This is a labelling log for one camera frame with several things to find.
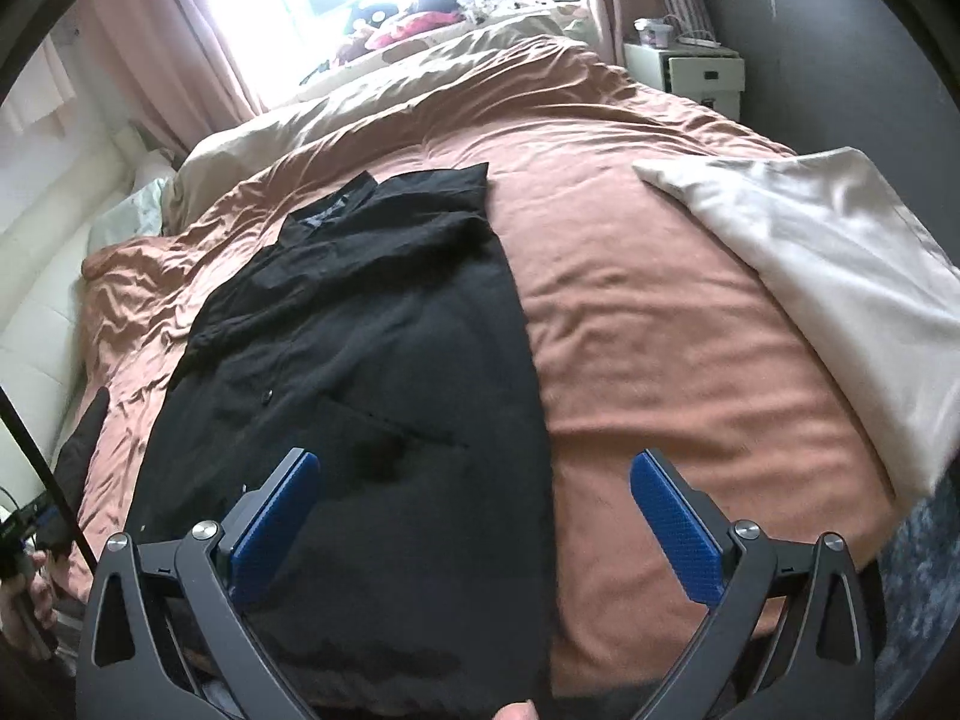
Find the person's right hand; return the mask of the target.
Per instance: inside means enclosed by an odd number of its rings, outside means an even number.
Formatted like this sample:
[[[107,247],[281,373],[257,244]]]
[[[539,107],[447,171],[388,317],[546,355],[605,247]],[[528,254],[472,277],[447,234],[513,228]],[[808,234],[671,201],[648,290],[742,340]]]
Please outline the person's right hand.
[[[532,700],[521,700],[501,707],[493,715],[493,720],[539,720],[539,712]]]

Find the person's left hand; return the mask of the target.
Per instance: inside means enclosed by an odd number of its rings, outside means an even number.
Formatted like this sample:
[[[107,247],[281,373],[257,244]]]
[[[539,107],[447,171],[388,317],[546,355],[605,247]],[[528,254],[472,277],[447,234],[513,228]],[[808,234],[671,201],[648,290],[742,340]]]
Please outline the person's left hand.
[[[18,610],[18,603],[29,600],[29,617],[39,629],[50,632],[57,624],[57,611],[53,607],[55,593],[46,572],[49,555],[44,551],[34,551],[29,557],[34,566],[30,578],[18,574],[2,582],[2,634],[14,650],[29,656],[31,660],[43,661],[47,660],[47,655],[34,640],[32,627],[26,624],[25,617]]]

